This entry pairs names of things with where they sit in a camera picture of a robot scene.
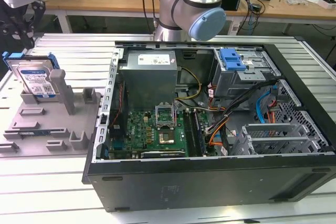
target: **blue joint cap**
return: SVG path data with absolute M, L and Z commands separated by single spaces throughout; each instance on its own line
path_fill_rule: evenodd
M 4 63 L 8 67 L 8 69 L 11 71 L 11 68 L 10 68 L 10 66 L 7 63 L 8 56 L 9 56 L 9 52 L 3 52 L 3 54 L 2 54 L 2 60 L 4 61 Z
M 57 59 L 55 57 L 55 55 L 53 55 L 51 52 L 48 54 L 48 59 L 50 59 L 50 61 L 52 62 L 52 64 L 54 65 L 54 69 L 60 69 L 59 68 L 59 64 L 57 62 Z
M 240 55 L 235 49 L 225 48 L 221 49 L 220 56 L 225 64 L 226 70 L 230 71 L 245 71 L 246 66 L 242 63 Z
M 213 8 L 198 17 L 189 29 L 189 36 L 196 40 L 210 40 L 224 27 L 226 14 L 222 8 Z

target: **green motherboard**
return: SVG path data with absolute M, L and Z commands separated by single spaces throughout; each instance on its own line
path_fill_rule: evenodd
M 205 131 L 208 127 L 206 113 L 198 112 L 200 130 Z M 185 133 L 185 122 L 182 111 L 177 111 L 176 118 L 171 117 L 170 111 L 158 114 L 160 121 L 173 121 L 172 127 L 160 127 L 156 125 L 155 111 L 130 111 L 127 118 L 127 133 L 122 143 L 111 144 L 110 152 L 118 153 L 141 153 L 154 151 L 184 152 L 188 157 L 188 134 Z M 138 158 L 135 154 L 128 158 Z

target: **floor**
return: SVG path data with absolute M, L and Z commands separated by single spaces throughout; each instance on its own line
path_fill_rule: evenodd
M 123 34 L 145 34 L 148 33 L 145 20 L 142 18 L 119 18 L 110 17 L 106 19 L 107 27 L 103 17 L 82 17 L 71 16 L 70 22 L 74 33 L 123 33 Z M 229 22 L 226 23 L 221 35 L 227 34 L 229 28 Z M 284 24 L 283 23 L 260 23 L 253 36 L 284 36 L 282 34 Z M 321 34 L 312 25 L 293 24 L 288 31 L 288 36 L 301 36 L 309 43 L 309 45 L 322 57 L 325 58 L 331 48 L 335 45 L 336 41 L 332 40 L 331 36 L 336 36 L 336 29 L 331 29 L 332 26 L 321 26 L 325 29 L 320 31 L 326 35 Z M 37 32 L 45 33 L 61 33 L 58 21 L 55 20 L 55 16 L 46 15 L 43 18 Z M 248 31 L 241 30 L 239 35 L 248 35 Z M 0 37 L 0 52 L 20 52 L 22 51 L 22 45 L 20 41 L 14 40 L 11 37 Z M 331 66 L 336 64 L 336 50 L 328 59 L 328 63 Z M 7 68 L 2 61 L 0 61 L 0 79 L 6 73 Z

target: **white box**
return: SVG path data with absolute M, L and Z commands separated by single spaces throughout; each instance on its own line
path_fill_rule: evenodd
M 324 9 L 336 9 L 336 0 L 319 0 L 317 4 Z

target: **motherboard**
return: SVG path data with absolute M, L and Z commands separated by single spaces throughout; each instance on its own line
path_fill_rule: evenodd
M 109 154 L 122 159 L 202 156 L 208 125 L 204 111 L 129 111 L 126 137 L 112 139 Z

